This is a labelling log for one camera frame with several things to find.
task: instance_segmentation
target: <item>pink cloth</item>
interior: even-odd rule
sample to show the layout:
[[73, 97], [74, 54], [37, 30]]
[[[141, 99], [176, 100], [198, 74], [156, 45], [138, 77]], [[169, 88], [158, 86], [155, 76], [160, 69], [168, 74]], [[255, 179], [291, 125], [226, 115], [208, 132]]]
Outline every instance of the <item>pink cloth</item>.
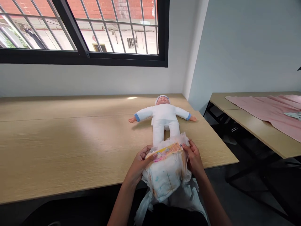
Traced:
[[301, 111], [301, 96], [226, 97], [251, 115], [270, 122], [276, 129], [301, 142], [301, 121], [283, 113]]

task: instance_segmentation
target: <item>doll face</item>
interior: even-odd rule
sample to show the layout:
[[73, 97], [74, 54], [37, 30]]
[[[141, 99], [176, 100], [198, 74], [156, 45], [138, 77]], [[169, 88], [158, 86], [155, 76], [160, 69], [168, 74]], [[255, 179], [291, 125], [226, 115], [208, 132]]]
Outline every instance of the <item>doll face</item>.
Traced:
[[156, 105], [159, 105], [159, 104], [169, 104], [169, 100], [166, 97], [162, 96], [158, 99]]

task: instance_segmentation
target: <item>white wall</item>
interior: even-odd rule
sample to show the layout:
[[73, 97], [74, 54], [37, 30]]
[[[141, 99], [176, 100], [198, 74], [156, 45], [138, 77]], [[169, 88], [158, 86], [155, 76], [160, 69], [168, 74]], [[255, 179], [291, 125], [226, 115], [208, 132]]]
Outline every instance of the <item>white wall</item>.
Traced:
[[202, 37], [204, 22], [209, 0], [199, 0], [196, 5], [195, 24], [192, 33], [189, 60], [187, 64], [186, 78], [183, 85], [183, 95], [188, 100], [193, 79], [195, 64], [198, 56], [198, 49]]
[[213, 92], [301, 90], [300, 0], [210, 0], [189, 102]]
[[181, 93], [196, 1], [170, 1], [168, 68], [1, 64], [0, 96]]

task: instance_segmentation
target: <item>window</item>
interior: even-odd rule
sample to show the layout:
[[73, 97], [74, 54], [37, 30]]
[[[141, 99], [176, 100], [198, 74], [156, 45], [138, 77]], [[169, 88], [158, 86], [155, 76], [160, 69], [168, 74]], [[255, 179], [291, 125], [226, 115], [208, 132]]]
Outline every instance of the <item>window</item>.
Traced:
[[100, 45], [100, 49], [98, 47], [98, 44], [92, 44], [92, 45], [94, 47], [95, 52], [107, 52], [105, 44], [99, 44]]
[[168, 33], [169, 0], [0, 0], [0, 63], [167, 67]]
[[128, 47], [129, 49], [134, 49], [135, 48], [135, 44], [136, 44], [136, 48], [138, 49], [138, 42], [137, 39], [135, 38], [135, 42], [133, 38], [126, 38], [126, 40], [128, 41]]

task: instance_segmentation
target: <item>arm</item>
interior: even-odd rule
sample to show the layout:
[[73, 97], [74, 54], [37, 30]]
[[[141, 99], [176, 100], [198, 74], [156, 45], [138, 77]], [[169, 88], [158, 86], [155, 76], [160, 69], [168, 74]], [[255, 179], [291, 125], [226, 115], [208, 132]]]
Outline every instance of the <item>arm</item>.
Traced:
[[145, 120], [145, 119], [151, 117], [152, 115], [153, 115], [153, 107], [147, 107], [147, 108], [141, 109], [136, 114], [134, 114], [134, 117], [130, 118], [129, 122], [130, 123], [133, 123], [136, 121], [140, 122], [142, 120]]
[[182, 108], [176, 107], [176, 115], [180, 116], [183, 119], [186, 119], [187, 121], [196, 121], [197, 118], [195, 116], [192, 116], [188, 111], [183, 110]]
[[119, 190], [108, 226], [127, 225], [135, 189], [142, 178], [142, 172], [145, 167], [157, 157], [157, 154], [153, 154], [145, 159], [145, 156], [150, 152], [151, 147], [151, 145], [147, 145], [136, 155]]
[[232, 223], [219, 202], [219, 199], [205, 173], [198, 148], [192, 140], [189, 140], [189, 144], [191, 147], [183, 144], [184, 150], [187, 151], [189, 155], [188, 167], [197, 179], [211, 225], [231, 226]]

